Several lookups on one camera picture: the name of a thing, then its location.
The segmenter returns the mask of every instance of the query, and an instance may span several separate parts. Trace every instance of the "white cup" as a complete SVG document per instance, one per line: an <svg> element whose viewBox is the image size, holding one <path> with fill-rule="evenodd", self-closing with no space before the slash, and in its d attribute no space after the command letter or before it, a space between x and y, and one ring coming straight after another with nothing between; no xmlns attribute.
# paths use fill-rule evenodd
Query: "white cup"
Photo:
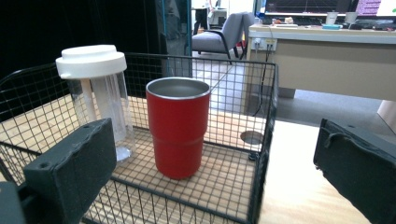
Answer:
<svg viewBox="0 0 396 224"><path fill-rule="evenodd" d="M335 20L337 20L338 12L328 12L326 17L326 25L335 24Z"/></svg>
<svg viewBox="0 0 396 224"><path fill-rule="evenodd" d="M358 17L358 12L346 12L345 22L355 23L357 17Z"/></svg>

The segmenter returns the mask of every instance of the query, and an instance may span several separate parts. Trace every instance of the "gray chair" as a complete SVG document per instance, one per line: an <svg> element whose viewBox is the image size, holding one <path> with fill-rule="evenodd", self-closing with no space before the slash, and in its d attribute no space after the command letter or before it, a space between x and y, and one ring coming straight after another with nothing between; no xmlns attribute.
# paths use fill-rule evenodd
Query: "gray chair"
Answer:
<svg viewBox="0 0 396 224"><path fill-rule="evenodd" d="M244 13L231 14L221 30L205 30L192 37L191 48L194 51L225 53L231 60L230 49L233 49L238 58L236 44L242 41L242 17Z"/></svg>
<svg viewBox="0 0 396 224"><path fill-rule="evenodd" d="M245 12L242 18L244 34L245 34L245 48L242 49L242 55L239 59L242 59L248 52L248 27L254 24L254 15L252 12Z"/></svg>

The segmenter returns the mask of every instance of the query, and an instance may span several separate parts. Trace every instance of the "black foam block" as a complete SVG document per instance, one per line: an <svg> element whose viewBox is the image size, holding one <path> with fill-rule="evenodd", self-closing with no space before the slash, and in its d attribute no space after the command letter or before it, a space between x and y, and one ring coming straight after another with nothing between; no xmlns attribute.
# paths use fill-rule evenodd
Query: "black foam block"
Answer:
<svg viewBox="0 0 396 224"><path fill-rule="evenodd" d="M43 223L78 223L116 167L111 119L84 125L23 172L26 185L43 199Z"/></svg>
<svg viewBox="0 0 396 224"><path fill-rule="evenodd" d="M396 146L323 119L314 164L372 223L396 223Z"/></svg>
<svg viewBox="0 0 396 224"><path fill-rule="evenodd" d="M26 223L17 186L0 182L0 223Z"/></svg>

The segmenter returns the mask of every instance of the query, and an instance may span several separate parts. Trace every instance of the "power outlet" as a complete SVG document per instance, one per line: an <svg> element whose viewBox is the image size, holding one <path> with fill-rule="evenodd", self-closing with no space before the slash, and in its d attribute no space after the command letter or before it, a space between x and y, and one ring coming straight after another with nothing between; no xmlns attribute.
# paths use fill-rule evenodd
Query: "power outlet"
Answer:
<svg viewBox="0 0 396 224"><path fill-rule="evenodd" d="M276 50L277 39L273 38L252 38L252 44L250 45L251 49L256 50Z"/></svg>

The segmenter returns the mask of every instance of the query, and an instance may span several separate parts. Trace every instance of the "red tumbler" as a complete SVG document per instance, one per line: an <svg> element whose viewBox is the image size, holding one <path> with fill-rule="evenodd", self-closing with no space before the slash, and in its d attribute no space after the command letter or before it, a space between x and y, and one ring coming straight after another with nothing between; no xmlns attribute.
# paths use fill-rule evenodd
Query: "red tumbler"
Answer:
<svg viewBox="0 0 396 224"><path fill-rule="evenodd" d="M193 175L201 165L210 87L186 77L164 77L146 87L148 126L157 169L173 179Z"/></svg>

